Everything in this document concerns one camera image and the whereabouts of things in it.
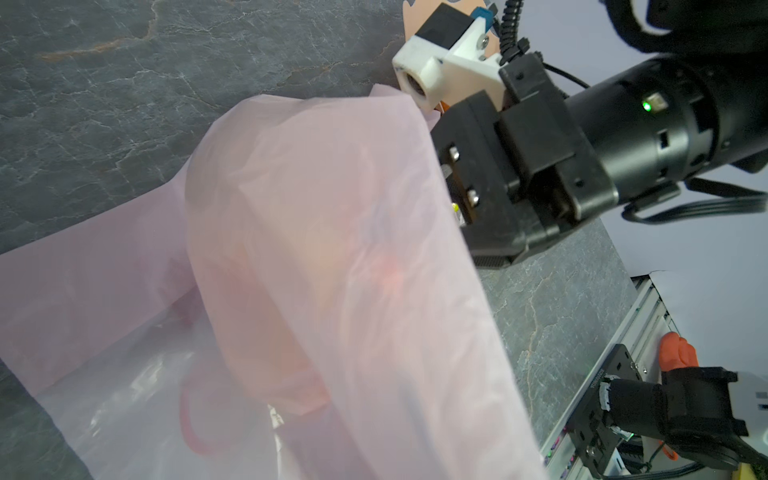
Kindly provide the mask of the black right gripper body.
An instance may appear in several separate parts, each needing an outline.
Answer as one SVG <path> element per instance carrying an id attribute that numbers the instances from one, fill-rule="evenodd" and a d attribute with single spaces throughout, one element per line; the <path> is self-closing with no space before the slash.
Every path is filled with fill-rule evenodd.
<path id="1" fill-rule="evenodd" d="M 500 71 L 501 106 L 478 92 L 431 132 L 475 265 L 503 269 L 542 253 L 619 203 L 601 164 L 539 57 Z"/>

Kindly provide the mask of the pink plastic bag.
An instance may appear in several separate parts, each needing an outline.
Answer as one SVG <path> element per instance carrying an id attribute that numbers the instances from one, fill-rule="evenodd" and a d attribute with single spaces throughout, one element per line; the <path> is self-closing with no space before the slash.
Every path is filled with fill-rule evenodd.
<path id="1" fill-rule="evenodd" d="M 246 99 L 1 258 L 1 358 L 96 479 L 542 479 L 413 100 Z"/>

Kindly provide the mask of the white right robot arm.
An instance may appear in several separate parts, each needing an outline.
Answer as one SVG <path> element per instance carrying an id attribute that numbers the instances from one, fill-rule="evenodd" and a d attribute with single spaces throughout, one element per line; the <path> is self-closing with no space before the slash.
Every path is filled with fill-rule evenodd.
<path id="1" fill-rule="evenodd" d="M 617 33 L 650 59 L 573 97 L 518 36 L 518 1 L 498 23 L 484 9 L 443 4 L 416 31 L 435 70 L 414 87 L 421 106 L 447 105 L 432 139 L 478 267 L 541 253 L 614 208 L 644 225 L 767 209 L 764 192 L 706 178 L 720 166 L 756 173 L 766 165 L 765 5 L 740 2 L 712 32 L 677 24 L 661 36 L 642 30 L 627 1 L 606 9 Z M 667 479 L 765 466 L 767 380 L 682 366 L 652 383 L 618 345 L 567 431 L 596 479 L 633 437 L 685 459 Z"/>

